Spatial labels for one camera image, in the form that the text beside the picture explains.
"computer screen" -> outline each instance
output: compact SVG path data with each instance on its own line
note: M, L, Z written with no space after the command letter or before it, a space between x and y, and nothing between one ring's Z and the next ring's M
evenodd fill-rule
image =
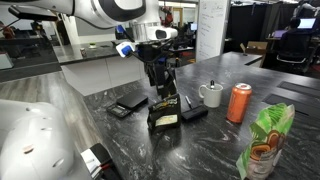
M313 25L316 21L315 18L311 18L311 19L300 19L301 23L300 26L298 27L298 29L312 29Z
M284 33L286 33L287 31L286 30L277 30L277 31L275 31L274 32L274 38L281 38L282 37L282 35L284 34Z
M191 24L190 30L191 30L191 31L196 31L196 30L198 30L198 24L196 24L196 23Z

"mug handle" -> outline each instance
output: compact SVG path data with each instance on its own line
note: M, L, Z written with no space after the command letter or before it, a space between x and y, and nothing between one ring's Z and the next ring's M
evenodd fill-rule
M204 98L203 89L207 89L207 86L206 86L206 85L202 85L202 86L200 86L200 88L199 88L199 96L200 96L201 99Z

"white coffee mug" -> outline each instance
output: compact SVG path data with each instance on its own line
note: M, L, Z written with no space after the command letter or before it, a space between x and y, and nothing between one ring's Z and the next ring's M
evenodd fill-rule
M202 85L199 88L199 96L203 99L204 105L216 108L220 106L222 90L220 84L215 84L213 89L210 85Z

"orange can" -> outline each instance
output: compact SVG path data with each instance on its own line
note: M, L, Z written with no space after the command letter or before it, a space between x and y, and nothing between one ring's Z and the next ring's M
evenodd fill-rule
M227 119L234 123L242 123L250 101L252 88L248 84L238 83L232 89Z

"chip bag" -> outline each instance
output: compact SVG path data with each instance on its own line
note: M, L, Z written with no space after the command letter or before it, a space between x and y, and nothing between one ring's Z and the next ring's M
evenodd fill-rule
M250 125L253 140L237 161L241 179L262 180L273 172L294 115L294 106L285 104L270 106L259 113L256 122Z
M158 133L181 124L180 95L175 94L149 107L148 126L151 133Z

